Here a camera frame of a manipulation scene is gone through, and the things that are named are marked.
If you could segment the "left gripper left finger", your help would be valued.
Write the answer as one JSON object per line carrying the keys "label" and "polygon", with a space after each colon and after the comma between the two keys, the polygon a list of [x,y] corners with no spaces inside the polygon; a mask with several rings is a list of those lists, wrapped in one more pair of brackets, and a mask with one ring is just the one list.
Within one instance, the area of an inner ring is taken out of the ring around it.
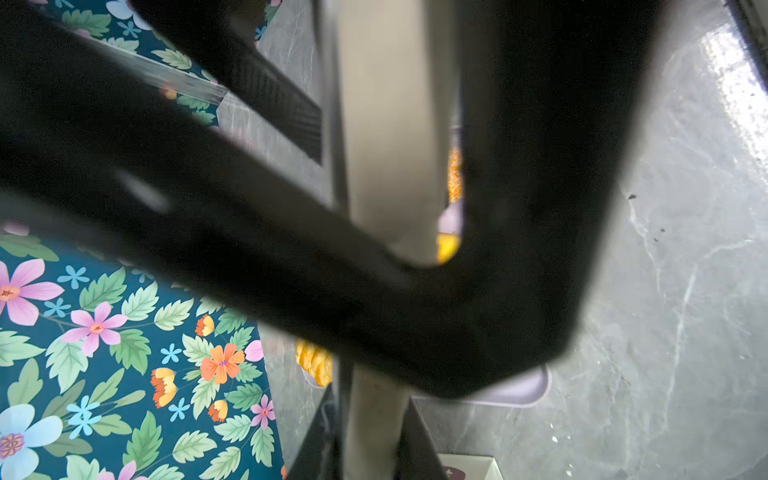
{"label": "left gripper left finger", "polygon": [[411,388],[365,365],[340,359],[340,474],[343,479],[393,479]]}

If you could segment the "oval seeded bread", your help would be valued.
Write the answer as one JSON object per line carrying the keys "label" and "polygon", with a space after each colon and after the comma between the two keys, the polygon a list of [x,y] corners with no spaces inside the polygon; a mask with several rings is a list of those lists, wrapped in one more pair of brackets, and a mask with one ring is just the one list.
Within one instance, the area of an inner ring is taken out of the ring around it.
{"label": "oval seeded bread", "polygon": [[450,151],[448,163],[448,199],[451,204],[463,199],[462,155],[458,147]]}

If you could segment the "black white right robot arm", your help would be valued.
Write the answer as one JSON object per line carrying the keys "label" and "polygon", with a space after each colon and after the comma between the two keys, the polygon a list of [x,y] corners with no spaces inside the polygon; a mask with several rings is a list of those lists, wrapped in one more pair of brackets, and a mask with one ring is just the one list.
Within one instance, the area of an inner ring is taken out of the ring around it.
{"label": "black white right robot arm", "polygon": [[1,214],[465,396],[569,346],[660,15],[657,1],[460,7],[465,234],[419,268],[11,1]]}

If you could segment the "white paper bag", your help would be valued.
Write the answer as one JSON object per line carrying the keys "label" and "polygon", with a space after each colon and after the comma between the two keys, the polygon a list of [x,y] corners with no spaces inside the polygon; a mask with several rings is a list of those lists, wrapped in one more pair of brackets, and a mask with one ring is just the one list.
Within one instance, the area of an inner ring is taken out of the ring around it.
{"label": "white paper bag", "polygon": [[448,480],[502,480],[497,461],[490,456],[438,455]]}

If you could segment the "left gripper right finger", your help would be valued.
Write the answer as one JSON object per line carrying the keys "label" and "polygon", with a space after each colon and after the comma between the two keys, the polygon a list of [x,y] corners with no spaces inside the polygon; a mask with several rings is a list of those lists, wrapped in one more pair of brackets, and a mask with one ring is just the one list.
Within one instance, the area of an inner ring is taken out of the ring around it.
{"label": "left gripper right finger", "polygon": [[323,161],[336,211],[433,264],[457,103],[453,1],[319,1]]}

